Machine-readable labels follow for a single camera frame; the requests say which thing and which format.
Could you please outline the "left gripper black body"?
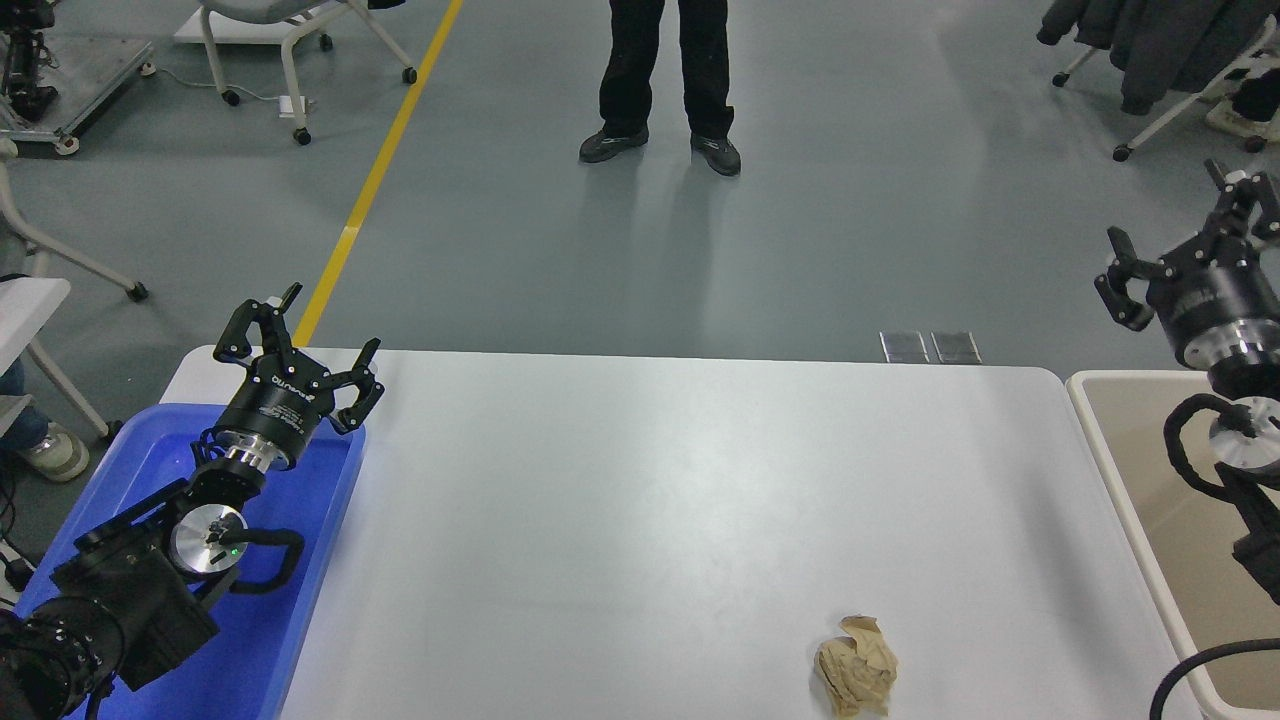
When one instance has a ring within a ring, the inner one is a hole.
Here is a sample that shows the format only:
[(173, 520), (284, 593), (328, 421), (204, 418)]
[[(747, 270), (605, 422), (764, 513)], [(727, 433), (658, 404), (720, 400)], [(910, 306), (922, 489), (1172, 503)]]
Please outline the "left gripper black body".
[(321, 419), (335, 409), (332, 389), (312, 387), (329, 373), (300, 351), (285, 360), (255, 357), (221, 414), (221, 446), (265, 442), (275, 448), (276, 462), (298, 462)]

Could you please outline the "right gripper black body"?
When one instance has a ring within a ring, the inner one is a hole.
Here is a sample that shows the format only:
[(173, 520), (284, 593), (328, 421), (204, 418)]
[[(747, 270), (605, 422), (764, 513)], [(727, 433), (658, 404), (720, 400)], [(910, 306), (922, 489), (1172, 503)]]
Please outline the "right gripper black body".
[(1277, 293), (1249, 240), (1192, 238), (1155, 261), (1148, 305), (1171, 346), (1204, 345), (1226, 327), (1265, 337), (1277, 333)]

